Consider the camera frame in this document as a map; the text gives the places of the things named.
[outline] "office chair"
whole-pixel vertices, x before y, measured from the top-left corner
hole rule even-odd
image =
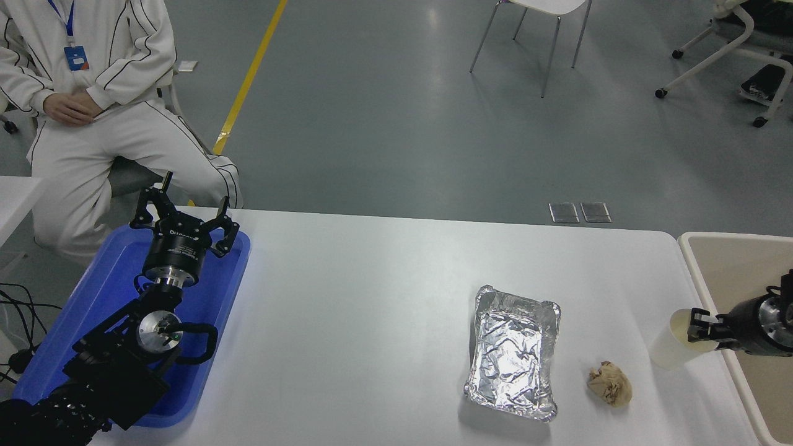
[[[656,98],[663,99],[669,91],[682,83],[684,80],[691,78],[706,67],[710,66],[716,60],[721,59],[728,53],[735,53],[739,56],[749,57],[751,59],[760,60],[765,63],[770,63],[785,70],[784,77],[779,89],[776,91],[774,100],[768,106],[768,111],[761,114],[754,119],[753,125],[757,128],[762,127],[768,122],[774,113],[779,109],[782,97],[785,95],[787,86],[790,85],[791,77],[793,77],[793,65],[786,60],[781,60],[774,56],[769,56],[767,53],[772,54],[793,54],[793,37],[778,36],[776,34],[764,33],[754,29],[754,20],[742,7],[741,3],[746,0],[714,0],[715,13],[714,18],[711,20],[711,25],[691,39],[685,45],[672,52],[673,59],[683,57],[683,54],[690,47],[699,43],[705,37],[714,34],[727,43],[722,46],[717,52],[707,57],[702,62],[696,64],[694,67],[683,73],[677,79],[671,81],[665,87],[659,88],[655,91]],[[723,20],[731,13],[734,13],[742,22],[743,25],[736,25]]]

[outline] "id badge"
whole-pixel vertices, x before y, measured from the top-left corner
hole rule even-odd
[[[70,70],[82,71],[88,69],[88,57],[86,57],[86,50],[82,46],[66,47],[63,52],[66,53],[66,61],[69,63]]]

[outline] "aluminum foil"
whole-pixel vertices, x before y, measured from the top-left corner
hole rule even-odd
[[[472,402],[548,422],[557,407],[550,388],[550,360],[561,310],[485,285],[477,293],[476,343],[463,394]]]

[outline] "metal floor plate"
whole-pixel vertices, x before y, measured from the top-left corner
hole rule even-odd
[[[581,212],[587,223],[611,223],[606,203],[581,203]]]
[[[554,223],[580,223],[576,205],[572,203],[548,203]]]

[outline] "hand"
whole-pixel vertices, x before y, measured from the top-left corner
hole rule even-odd
[[[94,99],[85,90],[80,91],[77,94],[73,94],[71,98],[79,102],[80,105],[86,107],[89,110],[91,117],[96,117],[104,111],[100,106],[97,105],[96,102],[94,102]]]
[[[69,127],[82,127],[90,124],[95,116],[92,115],[91,109],[75,100],[74,96],[64,93],[47,96],[44,100],[44,112],[52,119]]]

